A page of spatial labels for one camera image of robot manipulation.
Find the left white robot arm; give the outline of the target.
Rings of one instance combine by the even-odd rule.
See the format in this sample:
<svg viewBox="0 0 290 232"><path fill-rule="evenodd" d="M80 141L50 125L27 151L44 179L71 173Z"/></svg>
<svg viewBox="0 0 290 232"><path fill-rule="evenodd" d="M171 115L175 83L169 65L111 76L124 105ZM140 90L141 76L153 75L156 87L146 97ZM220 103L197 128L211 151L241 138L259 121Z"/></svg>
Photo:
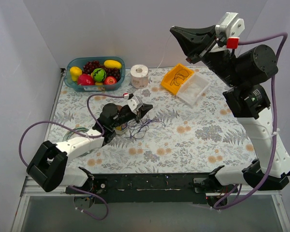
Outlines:
<svg viewBox="0 0 290 232"><path fill-rule="evenodd" d="M82 193L89 193L93 187L94 175L85 168L68 168L73 159L110 143L116 136L115 128L131 120L139 122L153 105L144 103L136 112L129 105L119 107L114 103L106 104L98 121L85 136L76 136L64 142L43 142L27 166L27 174L45 192L59 186L73 186Z"/></svg>

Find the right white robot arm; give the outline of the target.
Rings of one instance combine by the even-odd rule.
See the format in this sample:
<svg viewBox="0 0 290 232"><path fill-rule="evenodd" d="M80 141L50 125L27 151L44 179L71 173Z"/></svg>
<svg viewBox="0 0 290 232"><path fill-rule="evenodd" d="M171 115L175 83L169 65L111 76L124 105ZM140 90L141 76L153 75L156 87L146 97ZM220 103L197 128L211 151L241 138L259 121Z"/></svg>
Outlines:
<svg viewBox="0 0 290 232"><path fill-rule="evenodd" d="M228 185L244 184L258 190L281 190L289 182L290 156L285 150L273 119L274 99L269 98L262 83L278 72L278 52L264 44L236 56L240 41L216 32L214 26L186 29L173 26L170 33L177 39L187 62L203 62L228 87L223 93L233 116L251 140L257 158L244 165L219 166L197 187L222 191Z"/></svg>

